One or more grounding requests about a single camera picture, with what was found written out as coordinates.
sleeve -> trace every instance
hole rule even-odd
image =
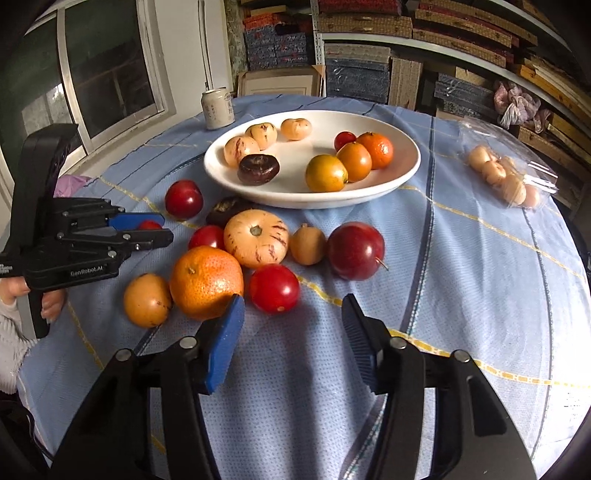
[[[0,390],[13,394],[17,390],[18,371],[36,340],[21,336],[21,317],[16,300],[6,305],[0,300]]]

tangerine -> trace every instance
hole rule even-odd
[[[372,170],[386,168],[394,158],[394,146],[382,134],[366,132],[360,137],[357,137],[357,142],[367,148],[367,151],[371,155]]]
[[[238,260],[208,245],[192,248],[177,260],[169,286],[178,308],[195,320],[219,317],[232,295],[244,295],[244,278]]]

shelf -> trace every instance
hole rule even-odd
[[[579,120],[564,105],[559,103],[558,100],[548,95],[538,86],[534,85],[529,80],[526,80],[507,69],[499,67],[498,65],[495,65],[489,61],[479,59],[478,57],[470,55],[469,53],[464,53],[459,50],[454,50],[452,48],[443,47],[441,45],[436,45],[434,43],[429,43],[422,40],[416,40],[414,38],[390,37],[388,35],[375,35],[367,33],[321,33],[320,36],[322,40],[352,40],[368,43],[387,43],[390,45],[401,45],[404,47],[419,48],[420,50],[432,51],[434,53],[439,53],[447,57],[452,57],[461,61],[465,61],[467,63],[471,63],[472,65],[488,70],[489,72],[495,73],[500,77],[506,78],[507,80],[511,80],[512,82],[515,82],[516,84],[528,89],[531,93],[537,95],[538,97],[540,97],[540,99],[544,100],[549,105],[558,110],[560,113],[562,113],[564,116],[568,117],[568,119],[573,123],[573,125],[577,126],[581,131],[585,133],[585,135],[591,138],[591,130],[587,128],[587,126],[583,124],[581,120]]]
[[[481,10],[485,10],[499,17],[506,18],[515,25],[519,25],[521,28],[525,28],[532,32],[537,37],[550,37],[570,51],[570,47],[564,39],[548,25],[545,25],[536,17],[533,17],[528,12],[523,11],[521,8],[518,8],[505,0],[478,0],[472,2],[471,6],[480,8]]]

beverage can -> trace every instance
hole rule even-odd
[[[232,95],[226,87],[203,92],[201,106],[208,130],[216,130],[234,121]]]

screw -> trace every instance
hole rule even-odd
[[[470,361],[470,355],[464,350],[456,350],[453,352],[453,356],[458,362],[462,362],[463,364]]]
[[[115,358],[119,362],[125,362],[131,358],[131,350],[129,350],[128,348],[122,348],[121,350],[117,351],[117,353],[115,354]]]
[[[178,344],[181,346],[181,348],[189,350],[193,348],[195,345],[197,345],[197,339],[195,337],[184,337],[181,338]]]
[[[402,337],[392,337],[390,340],[390,346],[396,350],[404,350],[406,345],[406,340]]]

